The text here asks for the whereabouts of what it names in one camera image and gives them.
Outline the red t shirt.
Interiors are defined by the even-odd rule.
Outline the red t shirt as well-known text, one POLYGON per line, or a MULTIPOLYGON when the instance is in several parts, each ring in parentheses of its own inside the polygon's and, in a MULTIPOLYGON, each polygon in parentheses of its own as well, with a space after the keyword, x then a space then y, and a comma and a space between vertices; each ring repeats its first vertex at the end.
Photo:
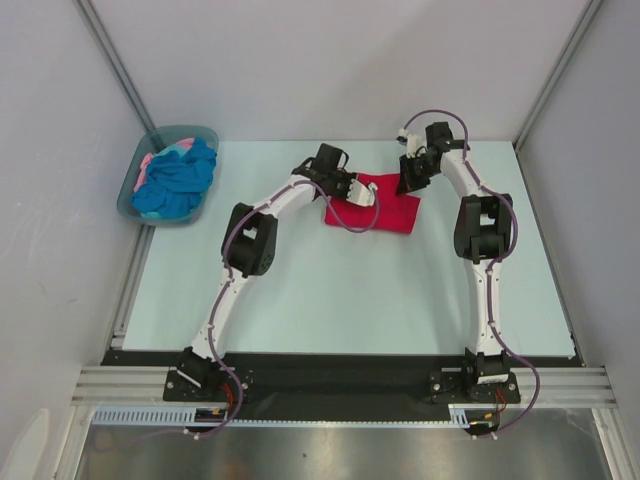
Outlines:
MULTIPOLYGON (((378 187, 380 211, 373 229, 405 235, 411 234, 416 223, 421 199, 408 194, 396 194, 400 174, 358 173, 357 179, 365 185, 374 183, 378 187)), ((334 227, 340 225, 339 219, 341 219, 350 228, 362 229, 371 224, 376 211, 374 206, 360 207, 340 199, 331 199, 330 205, 338 216, 335 216, 327 207, 324 223, 334 227)))

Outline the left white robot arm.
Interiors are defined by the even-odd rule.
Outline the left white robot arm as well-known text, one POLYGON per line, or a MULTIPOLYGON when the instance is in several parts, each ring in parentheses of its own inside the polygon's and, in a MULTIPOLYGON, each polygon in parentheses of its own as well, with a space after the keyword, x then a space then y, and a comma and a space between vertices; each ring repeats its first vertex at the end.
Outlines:
POLYGON ((195 355, 214 361, 224 357, 227 323, 242 291, 264 275, 275 259, 279 218, 319 197, 346 199, 357 175, 345 169, 348 154, 323 143, 313 157, 294 168, 284 185, 253 204, 237 204, 221 246, 223 273, 211 311, 191 343, 195 355))

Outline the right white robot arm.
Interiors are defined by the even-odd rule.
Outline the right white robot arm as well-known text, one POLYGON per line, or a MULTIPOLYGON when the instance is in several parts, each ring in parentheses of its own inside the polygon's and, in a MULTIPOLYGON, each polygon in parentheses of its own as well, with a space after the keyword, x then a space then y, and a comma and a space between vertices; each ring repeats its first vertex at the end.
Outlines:
POLYGON ((398 195, 426 188, 442 174, 460 199, 454 227, 455 254, 463 260, 470 289, 471 333, 467 349, 475 356, 504 352, 497 337, 500 263, 512 251, 512 199, 494 191, 475 168, 468 146, 456 140, 446 122, 435 122, 423 136, 399 130, 405 147, 399 158, 398 195))

